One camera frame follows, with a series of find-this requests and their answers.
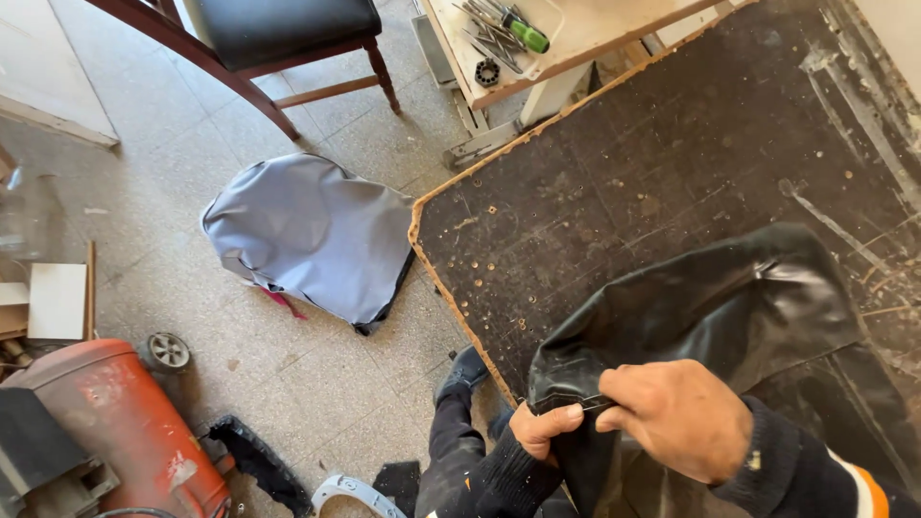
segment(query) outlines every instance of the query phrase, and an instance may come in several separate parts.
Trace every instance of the dark wooden tabletop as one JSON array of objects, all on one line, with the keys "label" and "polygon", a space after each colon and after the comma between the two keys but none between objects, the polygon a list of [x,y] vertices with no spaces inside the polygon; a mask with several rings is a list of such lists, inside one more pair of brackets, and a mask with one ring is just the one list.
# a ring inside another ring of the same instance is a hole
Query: dark wooden tabletop
[{"label": "dark wooden tabletop", "polygon": [[762,0],[421,199],[411,240],[521,398],[535,348],[605,283],[772,221],[805,223],[917,410],[909,112],[917,103],[852,2]]}]

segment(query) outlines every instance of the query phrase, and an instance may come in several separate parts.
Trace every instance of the hand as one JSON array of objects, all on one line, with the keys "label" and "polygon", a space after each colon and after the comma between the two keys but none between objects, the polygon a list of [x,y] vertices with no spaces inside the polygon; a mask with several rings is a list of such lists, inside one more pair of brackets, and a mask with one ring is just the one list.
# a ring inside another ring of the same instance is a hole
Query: hand
[{"label": "hand", "polygon": [[654,459],[706,484],[739,470],[752,441],[752,412],[725,383],[692,359],[622,365],[598,389],[620,406],[595,422],[624,430]]},{"label": "hand", "polygon": [[572,431],[582,424],[582,405],[560,406],[542,416],[534,416],[527,403],[522,403],[512,419],[508,422],[515,439],[525,452],[539,461],[556,465],[556,459],[550,455],[550,439]]}]

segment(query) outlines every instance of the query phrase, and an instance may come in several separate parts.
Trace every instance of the wooden chair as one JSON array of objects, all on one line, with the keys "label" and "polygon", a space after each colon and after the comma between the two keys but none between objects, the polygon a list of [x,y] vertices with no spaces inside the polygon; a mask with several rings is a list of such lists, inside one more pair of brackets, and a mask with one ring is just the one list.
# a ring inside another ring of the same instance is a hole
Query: wooden chair
[{"label": "wooden chair", "polygon": [[[173,0],[87,0],[173,52],[248,100],[298,140],[283,108],[380,85],[394,113],[393,91],[376,37],[380,16],[372,0],[191,0],[186,6],[199,41],[182,26]],[[374,76],[271,100],[254,77],[365,49]]]}]

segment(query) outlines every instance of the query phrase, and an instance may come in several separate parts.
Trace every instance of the black leather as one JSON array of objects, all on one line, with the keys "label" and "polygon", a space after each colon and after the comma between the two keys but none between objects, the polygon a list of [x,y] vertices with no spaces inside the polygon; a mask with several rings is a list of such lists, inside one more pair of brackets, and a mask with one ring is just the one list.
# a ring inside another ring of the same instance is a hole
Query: black leather
[{"label": "black leather", "polygon": [[528,402],[538,413],[591,408],[578,430],[552,443],[587,518],[735,514],[634,441],[594,430],[602,409],[616,405],[599,394],[599,376],[625,363],[697,359],[846,460],[914,488],[915,430],[862,339],[831,255],[805,227],[775,224],[599,290],[538,348]]},{"label": "black leather", "polygon": [[199,38],[236,72],[380,34],[372,0],[191,0]]}]

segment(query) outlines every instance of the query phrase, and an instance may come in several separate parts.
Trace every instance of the knit cuff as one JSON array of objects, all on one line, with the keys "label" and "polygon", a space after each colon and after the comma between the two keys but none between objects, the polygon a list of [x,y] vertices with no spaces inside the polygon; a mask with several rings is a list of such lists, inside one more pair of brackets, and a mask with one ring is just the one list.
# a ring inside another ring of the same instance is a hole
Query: knit cuff
[{"label": "knit cuff", "polygon": [[563,483],[563,473],[532,457],[508,428],[478,471],[478,478],[513,516],[533,516]]},{"label": "knit cuff", "polygon": [[799,459],[799,429],[761,401],[745,395],[752,412],[752,444],[733,478],[712,488],[752,518],[768,516],[787,494]]}]

